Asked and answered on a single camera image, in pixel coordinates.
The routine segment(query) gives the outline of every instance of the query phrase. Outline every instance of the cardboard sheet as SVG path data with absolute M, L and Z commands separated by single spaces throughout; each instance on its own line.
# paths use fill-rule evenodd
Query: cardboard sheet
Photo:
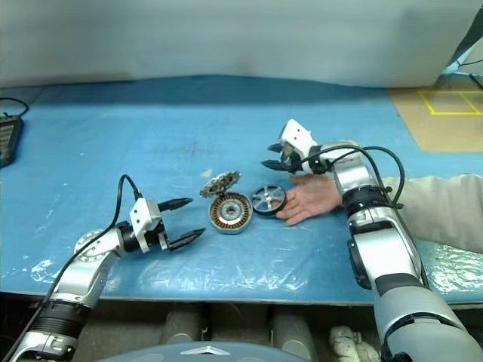
M 483 90 L 468 77 L 390 93 L 421 150 L 483 152 Z

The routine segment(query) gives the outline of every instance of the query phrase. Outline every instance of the gray sleeve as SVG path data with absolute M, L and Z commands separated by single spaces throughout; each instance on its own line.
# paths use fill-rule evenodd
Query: gray sleeve
M 399 179 L 383 181 L 394 196 Z M 399 202 L 414 238 L 483 253 L 483 176 L 408 179 Z

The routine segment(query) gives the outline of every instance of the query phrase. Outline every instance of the spoke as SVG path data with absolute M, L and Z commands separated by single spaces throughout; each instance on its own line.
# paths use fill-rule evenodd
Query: spoke
M 260 207 L 260 205 L 261 205 L 261 204 L 264 204 L 264 203 L 265 203 L 265 201 L 264 201 L 264 200 L 260 200 L 260 201 L 258 201 L 258 202 L 255 204 L 255 206 L 254 206 L 254 207 L 255 207 L 256 209 L 258 209 L 258 207 Z

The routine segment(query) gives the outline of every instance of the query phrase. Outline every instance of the white wall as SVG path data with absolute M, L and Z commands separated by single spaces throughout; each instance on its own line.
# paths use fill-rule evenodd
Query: white wall
M 227 74 L 433 83 L 481 0 L 0 0 L 0 85 Z

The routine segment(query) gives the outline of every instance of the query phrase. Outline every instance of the yellow tape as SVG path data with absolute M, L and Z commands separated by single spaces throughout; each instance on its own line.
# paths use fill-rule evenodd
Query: yellow tape
M 483 115 L 483 112 L 480 111 L 473 103 L 471 100 L 468 99 L 466 94 L 483 94 L 483 91 L 481 90 L 419 90 L 417 92 L 420 97 L 423 99 L 424 104 L 426 104 L 426 107 L 429 109 L 429 113 L 432 115 Z M 426 98 L 425 94 L 459 94 L 460 97 L 462 97 L 466 103 L 468 103 L 468 106 L 473 110 L 473 112 L 439 112 L 434 109 L 434 107 L 431 105 L 431 103 L 428 101 Z

